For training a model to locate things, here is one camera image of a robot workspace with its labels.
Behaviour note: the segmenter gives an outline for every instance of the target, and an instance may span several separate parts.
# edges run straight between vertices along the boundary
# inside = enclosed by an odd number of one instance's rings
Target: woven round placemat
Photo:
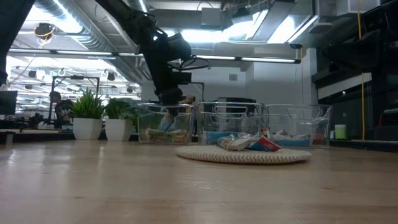
[[[312,156],[309,152],[291,149],[279,149],[277,152],[231,152],[218,146],[182,146],[177,148],[176,153],[178,156],[198,161],[237,164],[284,164],[305,161]]]

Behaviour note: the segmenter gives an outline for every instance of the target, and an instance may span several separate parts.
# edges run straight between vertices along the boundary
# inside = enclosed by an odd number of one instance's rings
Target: white plant pot
[[[102,120],[74,118],[73,134],[76,140],[97,140],[101,134]]]
[[[105,132],[109,141],[128,141],[132,134],[131,120],[107,119]]]

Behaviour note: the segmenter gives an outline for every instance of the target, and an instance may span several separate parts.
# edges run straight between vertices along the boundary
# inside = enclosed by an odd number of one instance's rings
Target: monitor
[[[14,115],[18,91],[0,91],[0,114]]]

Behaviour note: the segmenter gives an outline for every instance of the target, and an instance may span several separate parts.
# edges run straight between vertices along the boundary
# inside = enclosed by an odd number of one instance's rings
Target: transparent storage container
[[[195,106],[165,106],[155,103],[139,103],[138,134],[139,142],[154,144],[189,144],[192,141]],[[177,110],[174,123],[166,130],[161,130],[161,122],[167,119],[169,109]]]
[[[284,147],[329,148],[330,105],[266,105],[263,123]]]
[[[216,144],[220,137],[261,130],[260,103],[200,102],[197,104],[198,143]]]

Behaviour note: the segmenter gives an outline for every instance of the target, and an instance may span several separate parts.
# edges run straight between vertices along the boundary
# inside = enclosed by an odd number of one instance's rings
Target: table surface
[[[309,162],[191,161],[175,146],[0,146],[0,222],[397,223],[398,154],[312,150]]]

